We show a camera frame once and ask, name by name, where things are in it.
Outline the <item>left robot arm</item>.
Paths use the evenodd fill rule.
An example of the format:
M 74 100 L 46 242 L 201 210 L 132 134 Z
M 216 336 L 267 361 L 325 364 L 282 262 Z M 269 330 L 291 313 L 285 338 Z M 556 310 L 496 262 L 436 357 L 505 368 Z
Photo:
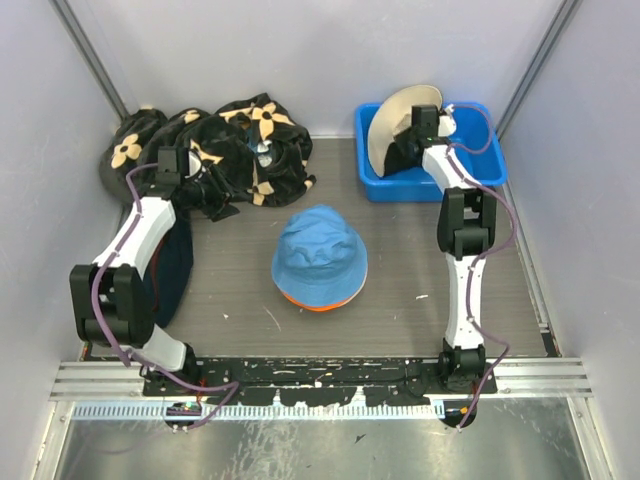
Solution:
M 164 378 L 178 396 L 215 392 L 194 349 L 165 329 L 194 266 L 189 211 L 235 214 L 229 188 L 186 147 L 160 148 L 125 181 L 133 199 L 128 218 L 102 253 L 69 276 L 77 334 L 110 348 L 124 366 L 139 362 L 143 378 Z

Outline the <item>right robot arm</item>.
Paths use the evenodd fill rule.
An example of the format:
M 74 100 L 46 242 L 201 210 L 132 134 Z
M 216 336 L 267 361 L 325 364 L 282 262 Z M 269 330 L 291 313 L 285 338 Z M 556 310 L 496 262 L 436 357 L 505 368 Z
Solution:
M 449 139 L 455 107 L 414 105 L 405 132 L 406 152 L 442 192 L 437 243 L 449 274 L 448 324 L 437 362 L 437 381 L 449 393 L 477 393 L 486 371 L 478 330 L 482 278 L 496 236 L 496 200 L 458 159 Z

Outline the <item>black flower-pattern blanket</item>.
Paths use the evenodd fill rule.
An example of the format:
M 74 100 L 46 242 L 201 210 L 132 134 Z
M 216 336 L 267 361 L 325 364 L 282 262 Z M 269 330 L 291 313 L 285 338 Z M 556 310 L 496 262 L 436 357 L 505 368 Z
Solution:
M 215 164 L 233 189 L 234 206 L 287 206 L 316 183 L 306 170 L 313 149 L 308 130 L 266 93 L 213 113 L 190 107 L 168 117 L 140 109 L 121 123 L 99 161 L 103 186 L 131 204 L 127 173 L 156 162 L 160 147 L 186 147 Z

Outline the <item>navy cloth with red stripe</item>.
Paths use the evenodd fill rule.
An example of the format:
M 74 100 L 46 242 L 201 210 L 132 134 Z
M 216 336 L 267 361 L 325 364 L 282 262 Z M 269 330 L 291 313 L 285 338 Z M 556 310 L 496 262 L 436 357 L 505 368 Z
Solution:
M 194 264 L 191 223 L 177 218 L 151 257 L 144 275 L 155 323 L 166 328 L 186 291 Z

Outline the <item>blue cloth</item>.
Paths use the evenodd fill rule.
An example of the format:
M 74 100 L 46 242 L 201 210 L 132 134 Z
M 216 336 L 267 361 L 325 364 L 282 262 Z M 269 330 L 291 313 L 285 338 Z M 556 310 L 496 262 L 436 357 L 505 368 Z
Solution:
M 311 305 L 350 296 L 367 275 L 368 253 L 360 235 L 337 210 L 322 204 L 289 219 L 271 266 L 280 292 Z

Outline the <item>orange hat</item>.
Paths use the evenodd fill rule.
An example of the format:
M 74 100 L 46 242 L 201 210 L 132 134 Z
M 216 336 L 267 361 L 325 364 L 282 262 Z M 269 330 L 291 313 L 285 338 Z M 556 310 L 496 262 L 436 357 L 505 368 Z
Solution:
M 356 297 L 359 296 L 359 294 L 364 290 L 364 287 L 366 285 L 366 282 L 363 281 L 362 284 L 359 286 L 359 288 L 350 296 L 340 300 L 340 301 L 336 301 L 333 303 L 324 303 L 324 304 L 318 304 L 318 305 L 311 305 L 310 303 L 304 303 L 300 300 L 295 299 L 293 296 L 289 295 L 288 293 L 285 293 L 284 291 L 281 291 L 282 296 L 289 301 L 291 304 L 301 308 L 304 311 L 310 311 L 310 312 L 315 312 L 315 313 L 324 313 L 324 312 L 329 312 L 329 311 L 333 311 L 339 308 L 344 307 L 345 305 L 349 304 L 350 302 L 352 302 Z

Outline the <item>blue plastic bin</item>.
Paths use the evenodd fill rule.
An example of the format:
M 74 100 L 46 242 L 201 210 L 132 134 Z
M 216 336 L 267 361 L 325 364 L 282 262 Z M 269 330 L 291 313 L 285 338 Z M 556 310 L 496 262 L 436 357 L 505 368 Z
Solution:
M 422 168 L 412 168 L 380 178 L 371 168 L 368 158 L 367 137 L 373 117 L 380 105 L 365 103 L 355 110 L 357 169 L 367 199 L 377 203 L 440 202 L 442 193 L 433 178 Z M 507 180 L 507 167 L 495 132 L 489 110 L 476 102 L 456 105 L 453 117 L 457 123 L 451 140 L 458 160 L 479 182 L 498 187 Z

